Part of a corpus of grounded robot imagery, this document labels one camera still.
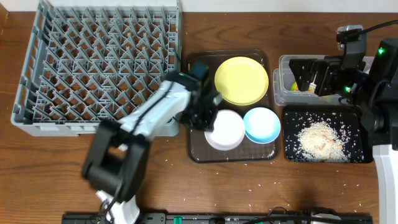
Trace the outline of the pile of rice waste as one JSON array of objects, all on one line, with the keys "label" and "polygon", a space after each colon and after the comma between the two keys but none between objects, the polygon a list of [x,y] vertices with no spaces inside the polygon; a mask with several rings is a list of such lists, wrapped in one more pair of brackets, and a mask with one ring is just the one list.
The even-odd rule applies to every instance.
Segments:
[{"label": "pile of rice waste", "polygon": [[304,159],[315,162],[348,162],[345,144],[349,137],[340,135],[328,123],[321,121],[303,128],[297,135],[294,149]]}]

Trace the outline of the black waste tray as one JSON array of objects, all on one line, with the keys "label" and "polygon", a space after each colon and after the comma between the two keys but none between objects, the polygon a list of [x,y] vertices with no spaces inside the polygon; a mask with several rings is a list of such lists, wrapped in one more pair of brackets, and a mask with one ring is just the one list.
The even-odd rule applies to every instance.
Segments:
[{"label": "black waste tray", "polygon": [[334,163],[368,164],[373,161],[372,150],[367,142],[368,133],[361,126],[359,114],[355,110],[342,106],[288,105],[284,107],[282,115],[285,156],[288,160],[315,162],[304,159],[301,153],[295,151],[298,139],[296,135],[312,123],[324,121],[338,134],[346,134],[349,137],[348,143],[345,144],[345,153],[349,155],[349,161]]}]

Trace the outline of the yellow round plate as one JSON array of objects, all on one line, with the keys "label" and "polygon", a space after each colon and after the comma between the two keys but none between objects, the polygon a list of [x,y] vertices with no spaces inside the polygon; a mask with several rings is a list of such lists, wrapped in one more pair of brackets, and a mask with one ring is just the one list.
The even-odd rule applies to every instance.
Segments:
[{"label": "yellow round plate", "polygon": [[269,78],[265,68],[254,59],[233,57],[215,72],[215,87],[228,103],[247,106],[265,96]]}]

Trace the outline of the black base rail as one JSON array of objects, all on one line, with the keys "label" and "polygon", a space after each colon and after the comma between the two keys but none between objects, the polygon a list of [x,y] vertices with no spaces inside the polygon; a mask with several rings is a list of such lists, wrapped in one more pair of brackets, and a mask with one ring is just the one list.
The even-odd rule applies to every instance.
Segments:
[{"label": "black base rail", "polygon": [[290,212],[283,207],[275,207],[265,215],[142,213],[134,222],[137,224],[374,223],[370,215],[339,214],[332,209],[320,207],[301,212]]}]

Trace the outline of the yellow green wrapper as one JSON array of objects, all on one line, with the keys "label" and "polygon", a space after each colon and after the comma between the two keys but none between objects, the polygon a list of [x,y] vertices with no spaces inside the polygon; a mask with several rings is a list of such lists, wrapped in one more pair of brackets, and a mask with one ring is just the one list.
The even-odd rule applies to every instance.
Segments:
[{"label": "yellow green wrapper", "polygon": [[[313,93],[315,91],[315,88],[316,88],[316,85],[314,83],[311,83],[307,91]],[[293,85],[291,86],[290,90],[291,91],[300,91],[300,89],[299,89],[299,87],[298,87],[296,82],[293,83]]]}]

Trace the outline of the white shallow bowl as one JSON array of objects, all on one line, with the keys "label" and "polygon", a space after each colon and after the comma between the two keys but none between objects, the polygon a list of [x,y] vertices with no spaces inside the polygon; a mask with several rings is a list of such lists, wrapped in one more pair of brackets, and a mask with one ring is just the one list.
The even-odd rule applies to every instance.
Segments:
[{"label": "white shallow bowl", "polygon": [[213,131],[205,132],[208,144],[219,151],[236,148],[245,137],[242,117],[232,110],[220,110],[216,115]]}]

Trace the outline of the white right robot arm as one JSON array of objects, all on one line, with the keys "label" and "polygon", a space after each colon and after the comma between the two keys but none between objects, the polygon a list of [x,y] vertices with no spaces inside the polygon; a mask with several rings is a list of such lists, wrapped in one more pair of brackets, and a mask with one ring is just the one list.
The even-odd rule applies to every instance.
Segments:
[{"label": "white right robot arm", "polygon": [[318,96],[340,95],[359,108],[368,132],[379,184],[379,221],[397,223],[397,39],[379,44],[368,73],[360,68],[364,40],[345,43],[340,57],[295,58],[289,61],[297,86]]}]

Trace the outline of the clear plastic waste bin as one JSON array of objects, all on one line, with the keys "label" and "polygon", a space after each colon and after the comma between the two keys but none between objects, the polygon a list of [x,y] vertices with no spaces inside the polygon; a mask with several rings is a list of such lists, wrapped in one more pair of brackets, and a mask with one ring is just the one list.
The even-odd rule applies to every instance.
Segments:
[{"label": "clear plastic waste bin", "polygon": [[290,59],[323,59],[324,55],[282,55],[279,58],[279,67],[273,72],[273,87],[275,103],[286,105],[339,105],[340,95],[319,97],[312,91],[293,91],[295,77],[289,67]]}]

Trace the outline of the light blue bowl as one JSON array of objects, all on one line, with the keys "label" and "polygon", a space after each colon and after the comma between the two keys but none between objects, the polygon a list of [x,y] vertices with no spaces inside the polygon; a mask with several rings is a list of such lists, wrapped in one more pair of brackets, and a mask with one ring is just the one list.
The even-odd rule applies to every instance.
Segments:
[{"label": "light blue bowl", "polygon": [[275,141],[281,131],[279,117],[270,109],[257,107],[249,110],[243,118],[246,137],[256,144]]}]

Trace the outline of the dark brown serving tray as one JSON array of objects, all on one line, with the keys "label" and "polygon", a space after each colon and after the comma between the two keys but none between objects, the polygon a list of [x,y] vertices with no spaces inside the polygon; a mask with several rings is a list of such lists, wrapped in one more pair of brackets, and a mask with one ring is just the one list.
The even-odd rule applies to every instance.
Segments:
[{"label": "dark brown serving tray", "polygon": [[[248,57],[259,62],[266,70],[269,78],[268,90],[258,102],[248,106],[237,106],[227,101],[223,101],[219,110],[233,110],[239,115],[244,116],[249,110],[257,107],[269,108],[275,111],[275,101],[273,97],[271,70],[267,54],[261,49],[234,49],[234,50],[209,50],[192,52],[186,58],[187,65],[199,61],[209,67],[210,77],[213,78],[217,68],[227,59],[233,57]],[[280,141],[276,138],[267,144],[257,144],[250,141],[247,137],[234,149],[220,151],[210,146],[205,138],[203,131],[187,131],[187,152],[190,158],[197,163],[218,163],[218,162],[238,162],[238,161],[266,161],[272,160],[280,152]]]}]

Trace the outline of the grey plastic dish rack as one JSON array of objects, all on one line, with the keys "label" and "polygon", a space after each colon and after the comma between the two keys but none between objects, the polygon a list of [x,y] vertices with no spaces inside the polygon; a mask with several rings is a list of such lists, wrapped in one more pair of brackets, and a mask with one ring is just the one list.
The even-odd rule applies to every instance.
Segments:
[{"label": "grey plastic dish rack", "polygon": [[178,1],[39,1],[11,123],[78,136],[145,103],[178,69]]}]

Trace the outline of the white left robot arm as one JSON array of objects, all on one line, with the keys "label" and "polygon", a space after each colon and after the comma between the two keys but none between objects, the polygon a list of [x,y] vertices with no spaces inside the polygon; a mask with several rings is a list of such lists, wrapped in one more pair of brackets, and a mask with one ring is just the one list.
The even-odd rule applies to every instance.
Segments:
[{"label": "white left robot arm", "polygon": [[159,130],[176,118],[189,129],[212,131],[221,100],[207,69],[173,70],[135,112],[119,121],[102,120],[82,168],[82,176],[103,197],[99,219],[135,223],[139,209],[134,196]]}]

